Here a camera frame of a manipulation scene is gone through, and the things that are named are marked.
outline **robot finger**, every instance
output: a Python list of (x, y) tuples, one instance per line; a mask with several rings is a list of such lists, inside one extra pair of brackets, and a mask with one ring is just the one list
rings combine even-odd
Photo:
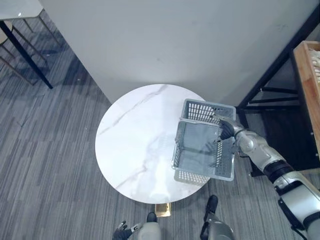
[(124, 221), (122, 221), (116, 229), (120, 230), (120, 229), (123, 227), (123, 225), (124, 225), (125, 223), (126, 223), (126, 221), (125, 221), (125, 220), (124, 220)]
[(132, 233), (134, 233), (134, 232), (140, 230), (141, 228), (142, 228), (142, 224), (138, 223), (138, 224), (134, 225), (133, 227), (131, 227), (130, 230)]

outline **table leg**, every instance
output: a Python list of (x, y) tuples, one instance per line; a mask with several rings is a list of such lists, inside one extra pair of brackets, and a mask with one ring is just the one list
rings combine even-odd
[(10, 68), (15, 74), (17, 74), (20, 78), (22, 78), (23, 80), (25, 80), (28, 84), (32, 85), (33, 84), (28, 81), (24, 76), (22, 76), (13, 66), (10, 65), (10, 63), (8, 63), (5, 59), (3, 59), (1, 56), (0, 56), (0, 61), (2, 61), (4, 63), (4, 65), (6, 65), (8, 68)]
[(156, 204), (154, 208), (155, 215), (159, 217), (171, 216), (171, 202), (164, 204)]
[(49, 31), (49, 33), (51, 34), (51, 36), (53, 37), (53, 39), (55, 40), (55, 42), (58, 44), (59, 47), (61, 47), (60, 42), (58, 41), (58, 39), (55, 37), (54, 33), (50, 30), (50, 28), (47, 26), (47, 24), (43, 21), (43, 19), (40, 17), (39, 15), (39, 20), (40, 22), (43, 24), (43, 26)]
[(0, 21), (0, 28), (3, 30), (4, 34), (9, 38), (9, 40), (12, 42), (12, 44), (15, 46), (15, 48), (19, 51), (19, 53), (22, 55), (22, 57), (27, 61), (27, 63), (30, 65), (30, 67), (35, 71), (35, 73), (41, 78), (41, 80), (50, 88), (53, 89), (50, 82), (47, 80), (45, 75), (41, 72), (41, 70), (38, 68), (38, 66), (35, 64), (35, 62), (32, 60), (32, 58), (28, 55), (26, 50), (22, 47), (20, 42), (17, 40), (15, 35), (10, 31), (10, 29), (7, 27), (4, 21)]
[(13, 58), (15, 59), (15, 55), (13, 55), (5, 46), (1, 45), (1, 47)]
[(36, 54), (39, 55), (40, 58), (43, 59), (45, 63), (47, 63), (47, 60), (45, 59), (45, 57), (42, 56), (42, 54), (31, 44), (31, 42), (29, 42), (28, 39), (26, 39), (25, 36), (23, 36), (22, 33), (15, 28), (15, 26), (13, 26), (12, 29), (15, 30), (17, 34), (19, 34), (19, 36), (33, 49), (33, 51), (35, 51)]
[(32, 28), (30, 27), (29, 23), (27, 22), (27, 20), (26, 20), (26, 19), (22, 19), (22, 20), (24, 21), (24, 23), (25, 23), (25, 25), (28, 27), (28, 29), (29, 29), (32, 33), (34, 33), (34, 31), (32, 30)]

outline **black cable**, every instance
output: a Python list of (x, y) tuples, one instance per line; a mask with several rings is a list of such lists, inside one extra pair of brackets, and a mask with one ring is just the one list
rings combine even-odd
[(305, 235), (303, 235), (303, 234), (302, 234), (298, 229), (296, 229), (295, 227), (291, 226), (291, 229), (292, 229), (293, 231), (295, 231), (297, 234), (299, 234), (300, 237), (303, 238), (303, 240), (308, 240), (308, 239), (305, 237)]
[(238, 151), (237, 153), (238, 153), (237, 155), (238, 155), (239, 158), (242, 158), (242, 159), (244, 159), (244, 158), (249, 158), (248, 155), (242, 155), (242, 156), (241, 156), (239, 151)]

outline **gray plastic basket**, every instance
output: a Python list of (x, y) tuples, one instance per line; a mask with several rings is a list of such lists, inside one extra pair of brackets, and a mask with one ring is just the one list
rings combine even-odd
[(203, 185), (210, 178), (234, 179), (234, 139), (219, 140), (220, 120), (214, 115), (236, 120), (236, 109), (207, 101), (184, 101), (171, 162), (176, 181)]

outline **black metal rack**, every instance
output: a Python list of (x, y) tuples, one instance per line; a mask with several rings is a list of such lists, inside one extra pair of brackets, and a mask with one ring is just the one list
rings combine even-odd
[[(309, 34), (316, 28), (320, 23), (320, 4), (315, 8), (311, 13), (309, 18), (305, 21), (302, 27), (298, 32), (293, 36), (290, 42), (282, 50), (276, 60), (272, 65), (266, 70), (260, 80), (254, 85), (250, 92), (245, 96), (241, 103), (237, 106), (237, 113), (240, 119), (240, 122), (245, 128), (249, 128), (248, 120), (246, 114), (257, 113), (261, 111), (285, 111), (301, 108), (304, 113), (305, 124), (312, 133), (312, 126), (310, 118), (308, 115), (307, 105), (304, 98), (304, 93), (301, 86), (301, 81), (299, 79), (299, 73), (296, 65), (295, 58), (293, 56), (293, 49), (298, 46), (300, 42), (305, 40)], [(278, 70), (291, 59), (295, 82), (297, 89), (286, 89), (286, 88), (277, 88), (277, 87), (268, 87), (266, 86), (272, 77), (278, 72)], [(259, 99), (253, 100), (259, 92), (274, 92), (274, 93), (283, 93), (283, 94), (293, 94), (296, 96), (291, 97), (277, 97), (277, 98), (268, 98), (268, 99)], [(286, 101), (299, 101), (299, 104), (292, 105), (252, 105), (252, 104), (264, 104), (264, 103), (278, 103)], [(251, 162), (252, 172), (251, 176), (260, 176), (262, 175), (261, 171)]]

